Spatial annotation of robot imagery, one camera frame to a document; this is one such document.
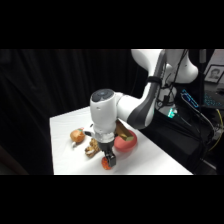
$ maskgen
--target small object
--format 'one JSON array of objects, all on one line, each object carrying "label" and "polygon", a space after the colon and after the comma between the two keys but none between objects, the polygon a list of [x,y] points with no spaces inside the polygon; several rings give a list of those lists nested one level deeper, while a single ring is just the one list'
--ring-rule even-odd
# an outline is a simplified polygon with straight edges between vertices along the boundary
[{"label": "small object", "polygon": [[80,143],[84,140],[85,134],[83,132],[83,129],[80,128],[80,129],[77,129],[77,130],[73,131],[70,134],[70,137],[71,137],[73,142]]},{"label": "small object", "polygon": [[85,152],[89,158],[93,158],[101,150],[98,147],[98,143],[94,138],[91,139],[91,142],[89,144],[90,144],[90,147],[86,148]]},{"label": "small object", "polygon": [[132,141],[134,138],[119,120],[116,121],[116,134],[118,134],[124,141]]},{"label": "small object", "polygon": [[103,166],[103,168],[104,168],[105,170],[111,170],[111,169],[112,169],[111,167],[109,167],[109,164],[108,164],[108,162],[107,162],[107,158],[106,158],[106,157],[104,157],[104,158],[102,159],[101,163],[102,163],[102,166]]},{"label": "small object", "polygon": [[131,130],[129,130],[131,135],[133,136],[133,140],[132,141],[124,141],[120,136],[115,138],[114,141],[114,147],[117,151],[120,152],[130,152],[132,151],[136,144],[137,144],[137,136],[134,132],[132,132]]}]

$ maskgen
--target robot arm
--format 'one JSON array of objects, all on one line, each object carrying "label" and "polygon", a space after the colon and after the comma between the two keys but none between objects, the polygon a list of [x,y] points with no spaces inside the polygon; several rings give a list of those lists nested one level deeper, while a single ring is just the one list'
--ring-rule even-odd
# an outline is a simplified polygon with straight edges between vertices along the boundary
[{"label": "robot arm", "polygon": [[93,93],[90,100],[90,109],[95,133],[85,133],[97,140],[99,148],[105,153],[110,167],[116,165],[116,157],[113,154],[112,147],[117,119],[125,121],[135,129],[144,129],[151,123],[157,98],[159,94],[161,95],[162,80],[168,76],[166,73],[163,77],[166,64],[170,64],[168,71],[174,73],[182,53],[183,49],[173,52],[167,52],[165,49],[132,50],[135,61],[148,71],[149,78],[141,99],[115,93],[110,89],[102,89]]}]

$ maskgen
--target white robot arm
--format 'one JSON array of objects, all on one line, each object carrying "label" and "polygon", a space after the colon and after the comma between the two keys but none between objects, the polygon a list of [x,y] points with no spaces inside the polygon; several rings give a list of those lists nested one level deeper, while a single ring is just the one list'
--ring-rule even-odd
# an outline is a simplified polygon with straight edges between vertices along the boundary
[{"label": "white robot arm", "polygon": [[[99,90],[91,96],[90,108],[95,133],[85,132],[85,134],[97,140],[110,167],[116,165],[112,147],[117,119],[125,121],[135,129],[144,129],[149,126],[154,110],[158,108],[157,99],[159,98],[162,102],[162,98],[167,94],[165,88],[160,90],[166,85],[164,79],[167,79],[167,82],[174,81],[175,69],[183,51],[184,49],[132,49],[134,60],[148,71],[148,80],[141,99],[115,93],[110,89]],[[177,82],[188,83],[197,77],[197,68],[189,61],[188,54],[179,67],[180,74],[176,79]]]}]

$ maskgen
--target black curtain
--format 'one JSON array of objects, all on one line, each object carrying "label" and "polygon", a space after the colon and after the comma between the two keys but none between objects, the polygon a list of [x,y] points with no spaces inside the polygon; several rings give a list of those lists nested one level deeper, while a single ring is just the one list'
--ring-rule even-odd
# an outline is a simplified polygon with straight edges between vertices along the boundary
[{"label": "black curtain", "polygon": [[130,94],[137,67],[129,49],[1,49],[0,145],[29,174],[53,174],[49,118],[101,88]]}]

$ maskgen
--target toy food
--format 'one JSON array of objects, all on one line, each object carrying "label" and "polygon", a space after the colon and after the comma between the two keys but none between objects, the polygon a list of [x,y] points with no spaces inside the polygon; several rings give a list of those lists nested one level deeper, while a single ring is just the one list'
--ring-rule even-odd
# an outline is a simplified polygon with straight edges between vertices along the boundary
[{"label": "toy food", "polygon": [[85,134],[82,129],[77,129],[70,134],[73,142],[80,143],[84,140]]},{"label": "toy food", "polygon": [[93,158],[98,152],[100,152],[100,148],[98,147],[97,141],[92,138],[89,143],[90,147],[86,148],[85,152],[89,158]]},{"label": "toy food", "polygon": [[111,170],[112,168],[111,167],[109,167],[109,164],[108,164],[108,162],[107,162],[107,159],[106,159],[106,157],[104,157],[103,159],[102,159],[102,166],[103,166],[103,168],[105,169],[105,170]]}]

